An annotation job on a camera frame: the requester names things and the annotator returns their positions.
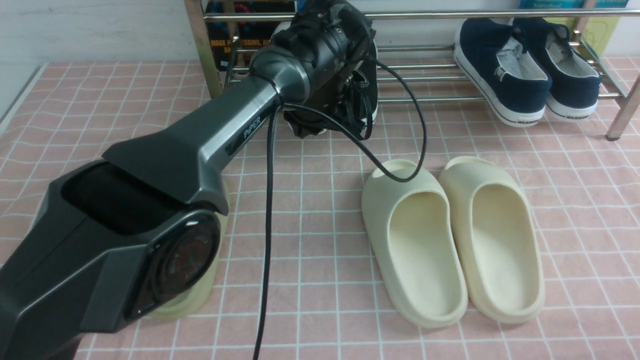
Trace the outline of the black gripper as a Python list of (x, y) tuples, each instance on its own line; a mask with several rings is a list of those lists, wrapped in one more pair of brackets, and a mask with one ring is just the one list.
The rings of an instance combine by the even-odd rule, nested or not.
[[(309, 109), (321, 112), (325, 116), (331, 117), (337, 123), (345, 127), (349, 133), (352, 133), (360, 141), (363, 141), (361, 136), (350, 131), (346, 118), (345, 105), (343, 105), (343, 89), (345, 89), (350, 77), (351, 75), (346, 79), (340, 93), (334, 93), (332, 95), (316, 93), (314, 97), (305, 104), (305, 106)], [(284, 111), (283, 118), (288, 123), (294, 135), (300, 139), (304, 139), (308, 136), (318, 136), (327, 130), (333, 132), (340, 132), (341, 130), (340, 127), (335, 125), (332, 121), (327, 120), (324, 116), (318, 116), (313, 112), (302, 110)]]

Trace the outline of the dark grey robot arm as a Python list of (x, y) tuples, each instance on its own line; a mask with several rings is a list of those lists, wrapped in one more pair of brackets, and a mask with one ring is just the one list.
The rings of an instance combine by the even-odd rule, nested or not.
[(1, 267), (1, 358), (71, 360), (84, 335), (192, 289), (222, 241), (222, 170), (281, 108), (345, 79), (374, 36), (346, 0), (309, 0), (231, 89), (53, 180)]

